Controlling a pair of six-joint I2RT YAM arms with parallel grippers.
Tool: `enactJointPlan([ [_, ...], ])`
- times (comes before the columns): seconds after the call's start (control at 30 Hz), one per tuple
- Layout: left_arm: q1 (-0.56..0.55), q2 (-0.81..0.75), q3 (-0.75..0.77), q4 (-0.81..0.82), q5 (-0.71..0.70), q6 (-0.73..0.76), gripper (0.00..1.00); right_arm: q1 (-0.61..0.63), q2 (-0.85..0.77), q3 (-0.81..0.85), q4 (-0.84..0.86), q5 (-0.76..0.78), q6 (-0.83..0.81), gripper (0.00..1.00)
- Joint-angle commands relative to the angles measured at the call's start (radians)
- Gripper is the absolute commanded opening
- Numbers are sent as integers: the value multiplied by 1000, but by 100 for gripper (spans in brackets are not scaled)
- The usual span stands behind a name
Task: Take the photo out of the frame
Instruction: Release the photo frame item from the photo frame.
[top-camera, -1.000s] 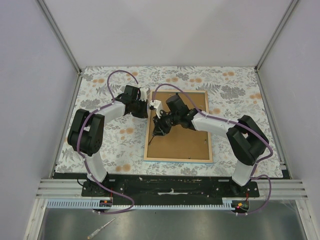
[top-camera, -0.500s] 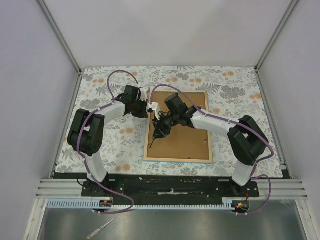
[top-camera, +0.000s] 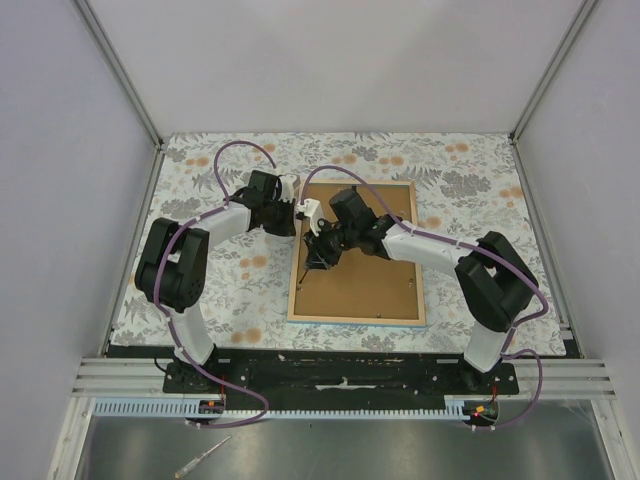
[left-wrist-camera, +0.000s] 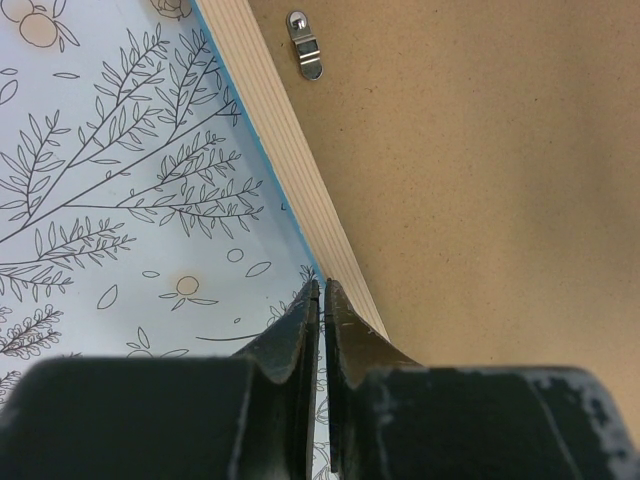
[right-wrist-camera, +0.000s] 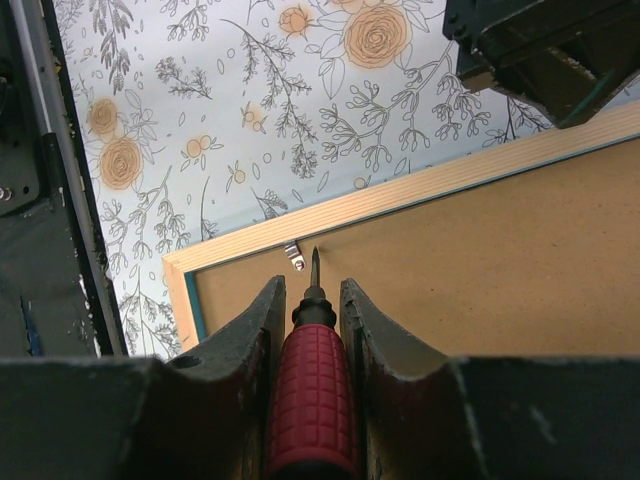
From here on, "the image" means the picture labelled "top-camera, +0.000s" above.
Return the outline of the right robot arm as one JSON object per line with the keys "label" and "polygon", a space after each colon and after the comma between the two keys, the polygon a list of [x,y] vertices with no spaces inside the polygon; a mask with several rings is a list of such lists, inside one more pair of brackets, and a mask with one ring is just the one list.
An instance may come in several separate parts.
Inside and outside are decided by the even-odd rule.
{"label": "right robot arm", "polygon": [[517,317],[540,293],[535,276],[506,237],[491,231],[475,244],[442,239],[390,213],[376,215],[354,187],[335,194],[329,206],[336,215],[333,223],[324,217],[317,200],[305,199],[296,205],[296,218],[309,221],[309,231],[303,235],[304,267],[329,270],[344,252],[357,249],[456,279],[475,320],[458,381],[473,394],[489,387]]}

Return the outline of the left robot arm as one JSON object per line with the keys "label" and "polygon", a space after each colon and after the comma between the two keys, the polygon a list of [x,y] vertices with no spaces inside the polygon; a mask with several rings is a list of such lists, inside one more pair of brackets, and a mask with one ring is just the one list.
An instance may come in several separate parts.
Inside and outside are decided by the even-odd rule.
{"label": "left robot arm", "polygon": [[209,252],[257,228],[278,237],[295,236],[299,189],[297,175],[255,170],[248,185],[236,191],[228,203],[184,224],[158,218],[151,225],[135,286],[167,318],[175,356],[190,363],[185,379],[198,392],[210,392],[220,381],[220,368],[209,361],[215,344],[199,306]]}

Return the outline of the blue picture frame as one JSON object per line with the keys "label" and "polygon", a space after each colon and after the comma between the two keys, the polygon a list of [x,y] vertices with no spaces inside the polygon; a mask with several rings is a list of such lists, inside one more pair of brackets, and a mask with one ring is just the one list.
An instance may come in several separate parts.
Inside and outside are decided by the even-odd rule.
{"label": "blue picture frame", "polygon": [[[330,198],[355,186],[355,180],[320,179],[309,185],[308,195],[321,202],[325,217],[335,221]],[[374,181],[373,187],[394,214],[416,223],[417,202],[411,181]],[[368,256],[359,249],[341,255],[328,271],[304,274],[307,248],[303,234],[308,221],[296,222],[287,320],[290,323],[372,325],[391,327],[426,326],[422,267]]]}

